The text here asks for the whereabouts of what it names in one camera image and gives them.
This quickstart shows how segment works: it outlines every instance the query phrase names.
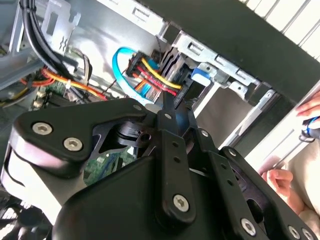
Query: green circuit board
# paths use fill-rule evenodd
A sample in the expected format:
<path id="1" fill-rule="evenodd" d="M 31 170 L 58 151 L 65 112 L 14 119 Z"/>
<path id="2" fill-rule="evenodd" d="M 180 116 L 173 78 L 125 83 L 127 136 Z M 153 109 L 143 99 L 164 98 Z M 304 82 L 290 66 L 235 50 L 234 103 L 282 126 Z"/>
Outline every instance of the green circuit board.
<path id="1" fill-rule="evenodd" d="M 116 170 L 132 163 L 135 156 L 128 153 L 129 147 L 118 153 L 103 153 L 98 158 L 90 159 L 84 169 L 83 180 L 86 185 L 94 184 Z"/>

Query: red wire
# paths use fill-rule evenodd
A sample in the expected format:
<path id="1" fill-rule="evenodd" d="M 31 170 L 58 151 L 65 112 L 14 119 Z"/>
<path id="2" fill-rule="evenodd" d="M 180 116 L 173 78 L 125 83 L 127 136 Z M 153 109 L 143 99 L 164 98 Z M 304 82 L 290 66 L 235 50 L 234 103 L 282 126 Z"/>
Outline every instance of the red wire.
<path id="1" fill-rule="evenodd" d="M 143 73 L 147 78 L 148 78 L 148 81 L 150 81 L 153 85 L 157 86 L 158 88 L 160 88 L 161 90 L 163 91 L 166 91 L 170 94 L 172 94 L 173 96 L 177 96 L 177 93 L 171 89 L 168 89 L 166 87 L 164 87 L 162 84 L 158 83 L 157 81 L 155 81 L 146 71 L 144 71 L 142 69 L 142 67 L 138 66 L 137 69 Z"/>

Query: black panel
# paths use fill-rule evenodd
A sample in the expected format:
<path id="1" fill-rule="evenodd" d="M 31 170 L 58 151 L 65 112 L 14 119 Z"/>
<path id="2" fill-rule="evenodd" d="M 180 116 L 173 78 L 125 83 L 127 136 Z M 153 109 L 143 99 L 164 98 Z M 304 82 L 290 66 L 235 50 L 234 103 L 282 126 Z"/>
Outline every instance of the black panel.
<path id="1" fill-rule="evenodd" d="M 238 0 L 140 0 L 212 50 L 298 102 L 320 64 Z"/>

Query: metal bracket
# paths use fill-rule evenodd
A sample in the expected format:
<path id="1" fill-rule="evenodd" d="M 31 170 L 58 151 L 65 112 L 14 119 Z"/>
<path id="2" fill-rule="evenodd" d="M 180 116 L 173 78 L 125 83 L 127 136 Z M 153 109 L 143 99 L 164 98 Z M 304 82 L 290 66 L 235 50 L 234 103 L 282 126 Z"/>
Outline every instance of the metal bracket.
<path id="1" fill-rule="evenodd" d="M 70 36 L 81 17 L 77 12 L 70 22 L 70 10 L 70 3 L 64 0 L 49 0 L 41 26 L 42 33 L 52 50 L 61 55 L 64 55 Z"/>
<path id="2" fill-rule="evenodd" d="M 186 144 L 178 136 L 174 97 L 163 93 L 163 109 L 157 113 L 157 132 L 143 156 L 157 162 L 155 214 L 160 224 L 170 228 L 190 225 L 196 219 Z"/>

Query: cable tie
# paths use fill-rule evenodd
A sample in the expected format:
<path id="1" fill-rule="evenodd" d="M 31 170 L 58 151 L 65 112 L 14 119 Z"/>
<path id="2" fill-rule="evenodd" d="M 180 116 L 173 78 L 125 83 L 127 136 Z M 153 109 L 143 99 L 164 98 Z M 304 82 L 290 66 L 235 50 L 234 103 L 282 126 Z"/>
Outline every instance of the cable tie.
<path id="1" fill-rule="evenodd" d="M 71 80 L 70 79 L 68 79 L 68 81 L 66 82 L 65 88 L 66 89 L 70 89 L 71 88 Z"/>
<path id="2" fill-rule="evenodd" d="M 37 7 L 34 6 L 34 7 L 24 7 L 22 6 L 22 3 L 21 1 L 19 2 L 19 5 L 20 5 L 20 8 L 22 11 L 26 11 L 28 14 L 31 14 L 31 13 L 35 13 L 37 11 Z"/>

